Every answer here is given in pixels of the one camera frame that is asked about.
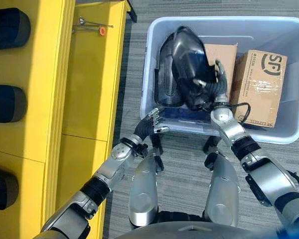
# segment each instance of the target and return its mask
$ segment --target black joint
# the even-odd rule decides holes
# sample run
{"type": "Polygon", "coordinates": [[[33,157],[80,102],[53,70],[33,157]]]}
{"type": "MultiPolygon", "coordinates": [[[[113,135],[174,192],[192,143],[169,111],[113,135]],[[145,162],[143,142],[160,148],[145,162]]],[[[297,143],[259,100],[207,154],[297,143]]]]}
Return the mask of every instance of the black joint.
{"type": "Polygon", "coordinates": [[[231,146],[231,150],[235,156],[241,161],[247,154],[260,149],[260,146],[250,137],[243,137],[231,146]]]}
{"type": "Polygon", "coordinates": [[[122,144],[125,144],[127,147],[129,147],[136,156],[139,156],[142,158],[146,157],[147,149],[149,147],[147,144],[136,145],[133,141],[131,141],[128,138],[124,138],[124,137],[120,139],[120,142],[122,144]]]}
{"type": "Polygon", "coordinates": [[[218,157],[217,153],[210,153],[209,155],[207,155],[204,165],[210,171],[214,170],[214,162],[216,161],[217,157],[218,157]]]}
{"type": "Polygon", "coordinates": [[[160,156],[154,156],[155,163],[156,163],[156,173],[160,173],[164,171],[164,164],[160,156]]]}
{"type": "Polygon", "coordinates": [[[148,147],[147,144],[139,144],[136,147],[136,156],[145,158],[148,152],[148,147]]]}
{"type": "Polygon", "coordinates": [[[262,158],[259,161],[253,163],[252,165],[248,165],[247,163],[243,163],[242,166],[243,166],[243,169],[248,173],[248,172],[251,172],[251,171],[255,170],[256,168],[259,168],[259,167],[265,165],[266,163],[269,163],[269,162],[270,162],[270,159],[262,158]]]}
{"type": "Polygon", "coordinates": [[[90,197],[98,206],[105,200],[110,192],[108,185],[97,177],[92,177],[80,190],[90,197]]]}
{"type": "Polygon", "coordinates": [[[277,198],[277,200],[275,201],[275,207],[279,210],[279,212],[283,213],[285,205],[287,205],[288,202],[297,198],[299,198],[298,192],[286,193],[277,198]]]}
{"type": "Polygon", "coordinates": [[[127,147],[129,147],[133,151],[136,151],[136,148],[138,147],[133,141],[131,141],[130,139],[125,138],[125,137],[121,138],[120,142],[122,144],[125,144],[127,147]]]}
{"type": "Polygon", "coordinates": [[[260,204],[266,207],[271,207],[272,204],[270,203],[269,199],[266,197],[266,195],[254,181],[254,179],[250,176],[250,174],[248,174],[248,176],[245,179],[249,184],[251,191],[254,193],[255,197],[260,202],[260,204]]]}
{"type": "Polygon", "coordinates": [[[218,108],[231,108],[231,105],[228,102],[215,102],[212,107],[215,110],[218,108]]]}

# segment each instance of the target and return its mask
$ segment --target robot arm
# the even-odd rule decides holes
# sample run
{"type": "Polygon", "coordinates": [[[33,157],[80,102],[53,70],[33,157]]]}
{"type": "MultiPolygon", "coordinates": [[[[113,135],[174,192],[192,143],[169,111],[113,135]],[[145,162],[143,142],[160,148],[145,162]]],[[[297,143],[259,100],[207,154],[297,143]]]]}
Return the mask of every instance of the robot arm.
{"type": "Polygon", "coordinates": [[[160,109],[151,111],[136,127],[135,133],[122,138],[110,157],[91,179],[45,223],[34,239],[84,239],[90,231],[88,220],[124,176],[124,168],[135,156],[145,157],[147,145],[143,140],[153,133],[166,132],[168,127],[155,127],[160,109]]]}
{"type": "MultiPolygon", "coordinates": [[[[225,77],[221,64],[219,69],[225,77]]],[[[299,223],[299,192],[290,174],[237,122],[225,94],[217,96],[215,103],[211,112],[212,125],[248,173],[246,180],[256,198],[262,205],[274,206],[284,226],[299,223]]]]}

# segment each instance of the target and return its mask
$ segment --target cabinet door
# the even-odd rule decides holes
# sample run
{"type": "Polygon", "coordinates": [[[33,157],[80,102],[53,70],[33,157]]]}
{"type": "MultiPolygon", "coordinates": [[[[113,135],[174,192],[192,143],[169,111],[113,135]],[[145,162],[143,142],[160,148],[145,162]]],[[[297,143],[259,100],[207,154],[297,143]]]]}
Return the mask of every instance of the cabinet door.
{"type": "Polygon", "coordinates": [[[44,163],[0,152],[0,169],[19,183],[16,202],[0,211],[0,239],[31,239],[41,229],[44,163]]]}

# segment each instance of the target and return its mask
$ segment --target plastic bin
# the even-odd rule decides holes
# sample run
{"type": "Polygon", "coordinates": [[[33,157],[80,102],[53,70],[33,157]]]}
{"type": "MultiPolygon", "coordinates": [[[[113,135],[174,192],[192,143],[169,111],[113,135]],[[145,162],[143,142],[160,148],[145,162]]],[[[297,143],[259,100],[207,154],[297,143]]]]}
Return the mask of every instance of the plastic bin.
{"type": "MultiPolygon", "coordinates": [[[[167,37],[179,26],[190,27],[204,43],[236,44],[237,57],[250,49],[288,56],[283,91],[274,128],[250,127],[256,141],[291,143],[299,138],[299,18],[269,16],[162,17],[149,27],[144,66],[140,116],[152,110],[154,68],[158,51],[167,37]]],[[[210,122],[183,119],[180,115],[165,118],[164,125],[174,131],[219,135],[210,122]]]]}

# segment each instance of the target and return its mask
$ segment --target sf logo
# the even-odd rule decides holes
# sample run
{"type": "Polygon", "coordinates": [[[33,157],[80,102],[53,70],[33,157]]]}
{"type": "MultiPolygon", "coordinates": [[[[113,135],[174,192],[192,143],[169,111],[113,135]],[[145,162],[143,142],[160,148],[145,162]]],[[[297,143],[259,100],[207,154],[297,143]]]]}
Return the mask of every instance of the sf logo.
{"type": "Polygon", "coordinates": [[[270,55],[268,59],[268,54],[265,54],[261,59],[261,67],[269,75],[279,76],[281,72],[281,56],[270,55]]]}

